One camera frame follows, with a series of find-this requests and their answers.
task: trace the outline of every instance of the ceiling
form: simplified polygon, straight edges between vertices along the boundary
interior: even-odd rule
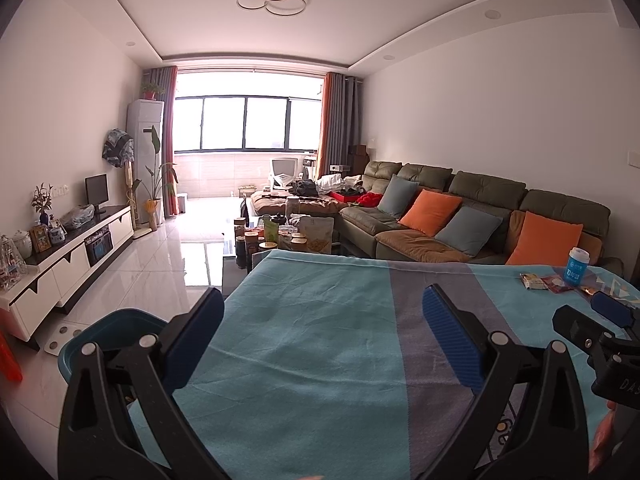
[[[610,0],[307,0],[300,15],[278,17],[236,0],[66,1],[141,66],[257,59],[357,75],[484,28],[611,8]],[[501,19],[487,19],[489,9]]]

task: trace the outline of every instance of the potted plant on air conditioner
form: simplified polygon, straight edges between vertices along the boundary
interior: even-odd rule
[[[145,129],[144,132],[151,133],[151,143],[154,146],[157,161],[158,154],[160,153],[160,138],[158,137],[158,131],[156,130],[155,126],[151,126],[151,128]],[[132,191],[133,193],[135,193],[140,184],[145,187],[146,192],[149,194],[149,200],[145,202],[145,211],[149,214],[149,227],[151,227],[152,231],[157,231],[158,220],[156,219],[156,212],[158,211],[158,202],[160,202],[160,198],[162,196],[162,176],[171,175],[174,178],[176,184],[178,183],[178,176],[175,173],[173,162],[158,164],[153,169],[148,166],[145,166],[145,168],[149,172],[149,175],[151,175],[151,189],[149,189],[144,182],[137,178],[133,181]],[[169,192],[169,195],[174,196],[174,186],[172,186],[170,182],[166,183],[166,188]]]
[[[142,98],[150,101],[156,100],[156,95],[164,94],[164,88],[156,83],[144,82],[140,85],[140,91],[142,92]]]
[[[49,189],[44,187],[44,182],[40,186],[36,186],[36,190],[33,192],[33,199],[31,199],[31,206],[40,213],[40,223],[43,225],[49,225],[49,215],[47,211],[51,210],[51,190],[53,186],[49,184]]]

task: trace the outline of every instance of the blue trash bin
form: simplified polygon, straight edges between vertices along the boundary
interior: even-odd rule
[[[69,382],[76,356],[85,343],[94,342],[103,352],[131,346],[145,334],[162,332],[166,321],[143,310],[123,308],[107,314],[62,347],[58,355],[58,369]]]

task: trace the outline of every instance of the white wall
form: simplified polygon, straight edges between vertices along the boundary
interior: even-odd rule
[[[140,69],[63,0],[24,0],[0,40],[0,233],[28,229],[41,182],[67,184],[61,216],[86,203],[84,178],[107,173],[110,204],[124,175],[102,160],[108,130],[126,125]]]
[[[539,18],[443,44],[366,79],[372,159],[486,173],[602,203],[606,252],[640,247],[640,31]]]
[[[298,160],[296,174],[302,171],[303,153],[176,153],[175,171],[178,192],[190,198],[238,196],[238,187],[254,184],[258,189],[269,183],[271,158],[290,157]]]

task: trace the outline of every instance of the silver screw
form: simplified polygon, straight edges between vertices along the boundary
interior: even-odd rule
[[[91,355],[95,352],[95,344],[94,343],[85,343],[82,345],[82,354]]]
[[[157,340],[158,338],[156,337],[155,334],[147,334],[147,335],[143,335],[140,338],[140,341],[138,343],[140,346],[142,346],[142,348],[151,348],[153,345],[156,344]]]
[[[504,346],[509,342],[509,336],[504,332],[494,332],[491,334],[491,341],[497,345]]]
[[[551,343],[551,348],[559,354],[563,354],[566,352],[566,345],[562,341],[553,341]]]

